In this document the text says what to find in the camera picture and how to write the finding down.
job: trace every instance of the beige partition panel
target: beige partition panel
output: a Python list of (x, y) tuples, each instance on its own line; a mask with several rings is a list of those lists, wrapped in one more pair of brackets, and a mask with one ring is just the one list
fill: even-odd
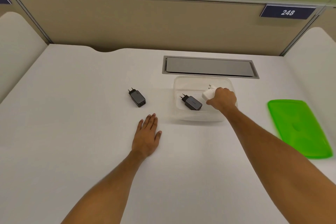
[(97, 50), (279, 55), (310, 20), (260, 18), (264, 4), (175, 0), (21, 0), (55, 44)]
[(0, 17), (7, 12), (16, 12), (20, 14), (28, 23), (29, 25), (38, 33), (38, 35), (44, 40), (44, 42), (49, 43), (48, 40), (44, 37), (42, 32), (38, 29), (38, 27), (34, 24), (34, 22), (29, 18), (27, 13), (22, 9), (19, 3), (16, 0), (10, 0), (11, 5), (0, 5)]
[(321, 27), (336, 41), (336, 8), (328, 7), (309, 28)]

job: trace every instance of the white desk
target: white desk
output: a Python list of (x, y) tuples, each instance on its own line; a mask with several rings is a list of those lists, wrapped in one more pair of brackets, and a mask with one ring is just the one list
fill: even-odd
[[(60, 223), (153, 112), (160, 146), (134, 179), (122, 224), (287, 223), (227, 122), (169, 117), (177, 75), (162, 74), (164, 55), (253, 60), (260, 79), (230, 80), (239, 109), (272, 133), (269, 100), (309, 103), (282, 57), (49, 45), (0, 105), (1, 223)], [(314, 164), (336, 181), (334, 158)]]

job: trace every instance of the transparent box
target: transparent box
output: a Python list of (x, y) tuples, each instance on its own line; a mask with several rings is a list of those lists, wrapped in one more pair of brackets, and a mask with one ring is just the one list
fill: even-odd
[[(235, 91), (231, 81), (225, 77), (212, 76), (178, 76), (174, 80), (173, 96), (174, 96), (174, 118), (179, 120), (193, 121), (224, 121), (224, 115), (206, 104), (202, 98), (202, 93), (213, 85), (222, 88), (228, 88), (230, 91)], [(182, 94), (193, 96), (202, 103), (202, 108), (199, 111), (192, 111), (185, 106), (180, 98)]]

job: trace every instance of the green plastic lid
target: green plastic lid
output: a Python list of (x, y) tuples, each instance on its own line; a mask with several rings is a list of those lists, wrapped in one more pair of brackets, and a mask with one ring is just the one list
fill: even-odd
[(333, 155), (323, 130), (304, 101), (278, 99), (269, 101), (267, 106), (284, 142), (307, 158)]

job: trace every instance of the power adapter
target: power adapter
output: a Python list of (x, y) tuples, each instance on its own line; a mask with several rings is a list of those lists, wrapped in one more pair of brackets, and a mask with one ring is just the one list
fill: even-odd
[(128, 90), (128, 94), (131, 96), (132, 100), (138, 107), (142, 107), (146, 103), (146, 99), (138, 90), (131, 88), (132, 90)]
[(183, 94), (183, 96), (184, 97), (180, 96), (180, 98), (182, 98), (182, 101), (190, 110), (199, 111), (201, 109), (202, 104), (194, 97), (185, 94)]
[(212, 99), (212, 98), (215, 97), (215, 92), (216, 92), (217, 87), (216, 86), (211, 86), (211, 85), (209, 85), (209, 86), (210, 86), (210, 88), (208, 88), (208, 90), (206, 90), (202, 93), (202, 98), (205, 101), (208, 101), (209, 99)]

